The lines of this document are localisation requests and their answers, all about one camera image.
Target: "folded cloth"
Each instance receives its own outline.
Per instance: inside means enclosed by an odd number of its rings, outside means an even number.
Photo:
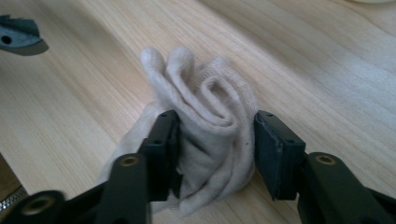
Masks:
[[[98,182],[106,181],[117,157],[139,149],[159,114],[173,109],[180,118],[180,198],[152,203],[153,211],[172,207],[186,216],[244,187],[254,170],[252,122],[258,111],[246,81],[220,57],[195,67],[192,52],[182,47],[167,63],[156,49],[144,49],[141,63],[155,101],[121,139]]]

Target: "knit fabric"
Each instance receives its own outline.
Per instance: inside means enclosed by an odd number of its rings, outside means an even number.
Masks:
[[[254,170],[252,122],[258,111],[246,81],[221,57],[195,66],[186,48],[174,49],[167,63],[148,48],[141,63],[155,100],[121,139],[98,182],[106,181],[118,156],[139,149],[159,114],[173,109],[180,118],[180,199],[171,194],[167,202],[152,203],[153,211],[171,207],[186,216],[244,187]]]

